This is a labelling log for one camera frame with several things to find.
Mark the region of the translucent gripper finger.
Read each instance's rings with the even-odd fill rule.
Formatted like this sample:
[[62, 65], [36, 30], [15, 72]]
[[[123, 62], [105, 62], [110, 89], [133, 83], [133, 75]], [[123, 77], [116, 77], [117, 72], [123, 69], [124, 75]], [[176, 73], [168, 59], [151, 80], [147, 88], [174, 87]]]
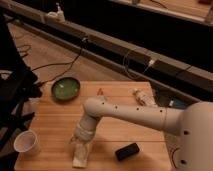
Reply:
[[79, 160], [86, 160], [89, 157], [89, 154], [92, 148], [91, 142], [84, 142], [79, 140], [76, 137], [72, 137], [70, 139], [70, 143], [73, 146], [73, 152], [74, 152], [75, 158]]

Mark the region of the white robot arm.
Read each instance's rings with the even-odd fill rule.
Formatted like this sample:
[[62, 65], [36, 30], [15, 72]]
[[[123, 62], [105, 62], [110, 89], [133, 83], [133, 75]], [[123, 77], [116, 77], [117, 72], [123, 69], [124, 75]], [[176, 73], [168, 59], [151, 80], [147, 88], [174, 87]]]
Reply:
[[90, 97], [73, 137], [91, 142], [103, 117], [117, 118], [180, 137], [177, 171], [213, 171], [213, 102], [198, 102], [184, 110], [118, 105]]

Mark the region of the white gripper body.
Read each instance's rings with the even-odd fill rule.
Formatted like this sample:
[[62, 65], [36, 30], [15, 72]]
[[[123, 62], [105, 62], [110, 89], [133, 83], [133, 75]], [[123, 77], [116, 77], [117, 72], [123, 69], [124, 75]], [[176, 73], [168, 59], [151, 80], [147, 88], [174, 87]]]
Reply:
[[83, 142], [90, 142], [95, 136], [96, 128], [99, 122], [100, 119], [97, 117], [83, 115], [76, 125], [74, 137]]

